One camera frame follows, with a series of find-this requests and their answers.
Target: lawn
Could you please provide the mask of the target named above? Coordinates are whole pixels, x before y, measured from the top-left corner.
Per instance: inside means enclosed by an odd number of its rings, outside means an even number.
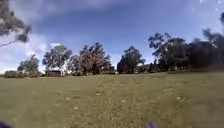
[[[224,73],[0,78],[16,128],[223,128]]]

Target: shrub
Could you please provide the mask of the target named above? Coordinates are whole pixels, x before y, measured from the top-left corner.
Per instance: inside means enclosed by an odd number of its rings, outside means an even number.
[[[17,72],[17,71],[6,71],[4,74],[4,78],[24,78],[25,75],[21,72]]]
[[[4,75],[5,78],[16,78],[17,77],[17,71],[6,71],[5,72],[5,75]]]

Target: grassy field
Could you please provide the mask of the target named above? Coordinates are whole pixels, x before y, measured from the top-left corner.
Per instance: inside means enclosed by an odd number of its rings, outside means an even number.
[[[224,128],[224,73],[0,79],[16,128]]]

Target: distant tree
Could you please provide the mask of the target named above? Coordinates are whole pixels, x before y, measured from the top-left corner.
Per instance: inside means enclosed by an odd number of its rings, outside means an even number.
[[[135,68],[142,62],[144,62],[142,54],[134,46],[131,46],[124,51],[124,55],[117,65],[117,70],[120,73],[134,73]]]
[[[173,38],[169,34],[156,33],[149,38],[149,47],[154,48],[153,55],[163,62],[168,70],[173,66],[186,66],[188,61],[187,57],[187,44],[182,38]]]
[[[87,75],[87,72],[92,69],[92,51],[93,47],[85,45],[84,48],[80,51],[80,64],[82,67],[83,75]]]
[[[193,66],[193,68],[207,67],[210,66],[216,58],[215,47],[207,41],[190,43],[188,56],[190,65]]]
[[[46,65],[46,69],[54,70],[55,68],[58,68],[62,70],[65,62],[69,59],[71,54],[72,51],[67,49],[65,46],[56,46],[44,55],[42,64]]]
[[[39,74],[38,67],[39,67],[39,60],[36,58],[34,54],[29,59],[22,61],[17,70],[29,76],[37,76]]]
[[[68,63],[67,63],[67,70],[71,71],[72,74],[81,72],[81,63],[80,63],[80,57],[78,55],[73,55],[70,57]]]
[[[84,46],[80,51],[80,63],[83,74],[91,71],[94,75],[99,74],[102,68],[110,66],[110,56],[106,56],[103,46],[95,43],[93,46]]]
[[[9,8],[9,0],[0,1],[0,36],[9,35],[14,32],[15,40],[0,44],[0,47],[16,43],[28,41],[28,33],[31,31],[30,26],[26,26],[24,22],[17,18],[13,11]]]
[[[105,56],[104,49],[100,43],[95,43],[91,51],[93,74],[99,74],[103,66],[110,66],[110,56]]]

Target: sky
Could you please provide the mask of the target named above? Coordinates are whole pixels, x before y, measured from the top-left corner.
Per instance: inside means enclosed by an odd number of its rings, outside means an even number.
[[[32,26],[27,44],[0,48],[0,73],[16,70],[20,61],[63,44],[78,54],[84,45],[100,42],[114,66],[124,50],[135,46],[150,63],[154,60],[148,38],[160,32],[188,42],[202,29],[222,32],[219,21],[224,0],[9,0],[17,17]],[[0,37],[0,44],[13,35]]]

